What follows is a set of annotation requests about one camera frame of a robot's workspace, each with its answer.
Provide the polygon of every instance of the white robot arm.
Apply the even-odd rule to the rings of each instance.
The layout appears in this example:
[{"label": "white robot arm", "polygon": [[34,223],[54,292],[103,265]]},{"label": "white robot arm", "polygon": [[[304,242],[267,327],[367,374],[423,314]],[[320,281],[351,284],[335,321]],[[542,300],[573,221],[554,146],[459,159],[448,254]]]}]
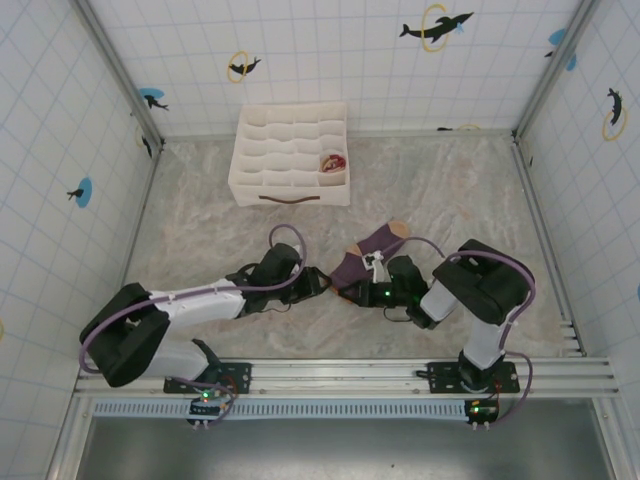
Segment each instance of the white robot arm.
[{"label": "white robot arm", "polygon": [[197,339],[170,340],[169,331],[257,313],[270,301],[295,304],[322,294],[329,285],[326,275],[306,267],[298,251],[282,243],[271,247],[260,263],[209,285],[159,292],[129,284],[81,332],[80,363],[88,354],[97,370],[83,369],[101,373],[112,387],[142,376],[215,383],[211,372],[220,361],[213,351]]}]

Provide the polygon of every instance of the vent grille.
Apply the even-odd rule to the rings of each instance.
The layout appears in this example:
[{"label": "vent grille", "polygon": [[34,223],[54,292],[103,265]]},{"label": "vent grille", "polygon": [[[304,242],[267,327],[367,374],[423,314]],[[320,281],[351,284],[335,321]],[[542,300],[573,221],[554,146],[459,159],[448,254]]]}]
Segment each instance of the vent grille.
[{"label": "vent grille", "polygon": [[187,418],[189,401],[182,399],[100,399],[94,404],[95,417]]},{"label": "vent grille", "polygon": [[[96,417],[190,418],[190,400],[99,399]],[[463,400],[260,400],[239,399],[229,420],[286,418],[431,418],[466,420]]]},{"label": "vent grille", "polygon": [[460,400],[246,400],[236,404],[229,418],[466,419],[466,416],[464,401]]}]

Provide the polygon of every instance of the metal frame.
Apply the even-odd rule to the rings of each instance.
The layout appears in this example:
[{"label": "metal frame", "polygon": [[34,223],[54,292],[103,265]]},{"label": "metal frame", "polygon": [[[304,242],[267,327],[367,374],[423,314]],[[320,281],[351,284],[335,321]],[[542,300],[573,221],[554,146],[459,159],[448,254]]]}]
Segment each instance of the metal frame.
[{"label": "metal frame", "polygon": [[566,283],[562,277],[561,269],[558,263],[558,259],[555,255],[555,250],[549,235],[549,230],[542,216],[542,209],[540,208],[540,202],[536,195],[536,191],[533,187],[533,181],[529,175],[529,169],[526,167],[525,159],[522,154],[520,146],[514,143],[511,146],[511,152],[513,156],[513,162],[518,170],[518,176],[520,177],[520,183],[527,199],[527,205],[531,218],[533,218],[533,225],[536,229],[538,236],[538,242],[542,249],[542,255],[551,278],[551,285],[556,295],[558,306],[560,307],[560,314],[563,321],[561,328],[565,337],[564,342],[564,354],[572,357],[584,356],[587,354],[580,336],[580,329],[576,325],[575,315],[571,308],[571,302],[569,301],[569,295],[567,293]]},{"label": "metal frame", "polygon": [[542,109],[542,105],[549,98],[553,86],[558,81],[560,74],[564,70],[565,66],[571,59],[571,56],[575,53],[578,41],[582,37],[582,34],[586,30],[591,18],[596,12],[600,0],[582,0],[578,9],[569,24],[569,27],[565,30],[564,37],[556,48],[553,56],[551,57],[551,63],[545,70],[540,82],[536,86],[536,89],[527,103],[518,126],[515,129],[518,137],[524,137],[533,122],[535,121],[538,113]]},{"label": "metal frame", "polygon": [[[436,359],[249,360],[253,363],[250,392],[239,399],[239,415],[235,418],[229,415],[228,420],[275,419],[283,418],[284,413],[292,418],[292,405],[306,408],[305,411],[296,410],[295,418],[432,418],[436,409],[438,418],[463,420],[456,411],[458,402],[476,396],[432,395],[426,381],[415,376],[415,370],[424,368],[433,360]],[[515,363],[520,381],[524,382],[528,373],[526,364],[519,359]],[[606,413],[611,409],[612,400],[619,397],[609,360],[538,358],[533,359],[533,365],[535,376],[529,401],[595,399],[598,418],[606,421],[604,424],[601,422],[603,445],[616,478],[632,478],[626,473],[630,471],[628,458],[624,451],[620,451],[622,437],[617,417]],[[163,383],[163,378],[139,379],[122,388],[112,389],[100,376],[80,377],[48,479],[75,478],[93,417],[189,417],[185,405],[194,395],[166,395],[162,393]],[[517,394],[504,396],[518,397]],[[322,405],[343,408],[374,405],[374,409],[361,408],[359,412],[349,413],[346,410],[334,412],[325,407],[318,411],[316,408]],[[391,411],[398,405],[404,410]],[[283,413],[281,408],[287,406],[288,412]],[[159,413],[150,413],[153,409]]]},{"label": "metal frame", "polygon": [[[243,398],[319,399],[472,399],[471,394],[431,394],[425,380],[415,371],[430,361],[443,359],[398,360],[251,360],[249,394]],[[514,359],[520,384],[527,379],[524,360]],[[536,358],[530,397],[600,398],[618,396],[618,385],[606,358]],[[114,390],[99,375],[81,376],[76,384],[77,398],[185,398],[162,392],[163,378],[141,378]],[[505,398],[518,397],[518,394]]]},{"label": "metal frame", "polygon": [[[70,3],[84,23],[88,34],[131,106],[133,115],[138,119],[145,137],[159,151],[163,142],[159,130],[113,45],[105,34],[89,0],[70,0]],[[531,128],[542,104],[548,98],[551,88],[573,54],[580,36],[599,3],[599,0],[584,0],[581,2],[563,41],[556,49],[551,63],[527,105],[516,131],[512,132],[516,142],[520,136],[526,134]],[[507,132],[437,132],[437,135],[442,137],[447,135],[504,135],[505,133]],[[381,132],[379,134],[359,133],[351,136],[411,136],[416,134],[421,136],[429,135],[429,133],[425,134],[425,132]],[[181,137],[180,140],[197,141],[203,140],[203,138]],[[155,165],[145,185],[145,197],[140,206],[139,219],[141,219],[146,206],[158,157],[159,154],[154,158]],[[564,316],[561,327],[565,336],[564,353],[568,357],[533,359],[535,374],[530,401],[536,401],[537,399],[592,399],[602,431],[603,445],[609,454],[612,470],[615,472],[616,478],[620,480],[633,478],[629,458],[625,451],[619,417],[615,414],[614,401],[619,401],[620,397],[611,365],[606,358],[583,358],[585,352],[579,331],[575,328],[574,316],[562,275],[553,253],[553,246],[542,218],[533,184],[524,163],[522,152],[517,144],[513,147],[513,159],[534,220],[557,300]],[[140,222],[138,222],[138,229],[132,236],[129,258],[133,251],[139,228]],[[128,263],[122,272],[123,280],[126,276]],[[225,361],[238,361],[238,359],[227,359]],[[459,394],[432,395],[425,380],[419,379],[414,375],[415,370],[424,368],[425,364],[430,361],[429,359],[241,359],[240,361],[253,363],[253,380],[249,394],[238,400],[241,415],[235,417],[234,415],[229,415],[229,420],[240,419],[240,417],[252,418],[250,413],[255,413],[256,411],[253,406],[257,406],[260,418],[277,418],[277,415],[272,413],[277,412],[277,408],[271,410],[271,407],[265,407],[260,410],[260,406],[370,405],[372,402],[381,402],[386,406],[413,405],[413,408],[426,408],[428,410],[434,405],[455,406],[460,401],[475,398],[473,395]],[[528,373],[527,366],[520,359],[515,360],[515,363],[520,382],[523,384]],[[173,418],[184,417],[184,407],[187,405],[188,399],[193,398],[193,395],[166,395],[162,393],[163,382],[164,379],[162,378],[140,379],[116,390],[110,388],[104,379],[99,376],[79,377],[47,478],[54,480],[76,477],[90,433],[92,419],[95,416],[105,415],[105,412],[111,412],[113,415],[140,416],[144,414],[147,416],[161,416],[157,411],[156,413],[152,411],[155,405],[165,412],[162,414],[165,417],[167,415],[166,412],[173,415]],[[504,397],[516,398],[518,395],[504,395]],[[303,410],[303,412],[306,412],[303,415],[311,415],[309,412],[313,411],[312,409]],[[366,413],[361,412],[361,414],[383,418],[381,413],[376,412],[367,411]]]},{"label": "metal frame", "polygon": [[159,150],[162,147],[162,137],[156,126],[149,109],[144,104],[142,97],[138,93],[133,80],[129,76],[126,68],[122,64],[118,53],[113,47],[111,40],[100,24],[100,20],[91,6],[89,0],[69,0],[71,6],[83,23],[89,38],[98,49],[100,56],[107,69],[113,75],[113,79],[120,88],[122,95],[127,99],[127,103],[133,110],[133,115],[138,120],[140,128],[144,132],[144,136],[155,148]]}]

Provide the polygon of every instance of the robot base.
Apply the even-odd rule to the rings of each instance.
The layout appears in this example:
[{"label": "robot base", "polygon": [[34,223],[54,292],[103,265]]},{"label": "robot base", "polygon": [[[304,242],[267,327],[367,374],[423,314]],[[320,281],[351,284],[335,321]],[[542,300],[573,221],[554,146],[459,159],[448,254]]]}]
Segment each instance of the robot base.
[{"label": "robot base", "polygon": [[516,366],[512,362],[500,362],[485,385],[470,388],[460,375],[459,362],[430,362],[426,371],[417,371],[416,375],[429,382],[431,393],[495,393],[496,383],[500,393],[519,393],[520,383]]},{"label": "robot base", "polygon": [[[212,380],[206,379],[207,383],[220,383],[223,387],[229,388],[236,395],[248,394],[251,387],[251,367],[250,363],[220,363],[219,365],[209,367],[211,369]],[[190,385],[185,385],[181,381],[174,380],[171,377],[164,379],[164,393],[198,393],[199,390]]]}]

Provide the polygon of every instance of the brown handle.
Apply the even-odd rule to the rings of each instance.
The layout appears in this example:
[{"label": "brown handle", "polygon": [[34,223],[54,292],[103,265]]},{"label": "brown handle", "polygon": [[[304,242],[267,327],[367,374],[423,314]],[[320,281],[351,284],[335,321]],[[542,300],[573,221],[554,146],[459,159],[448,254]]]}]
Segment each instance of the brown handle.
[{"label": "brown handle", "polygon": [[295,205],[296,203],[308,202],[309,200],[320,200],[319,195],[314,195],[313,197],[299,198],[297,200],[281,200],[279,198],[268,197],[266,195],[258,195],[258,198],[260,200],[270,200],[276,203],[284,203],[285,205]]}]

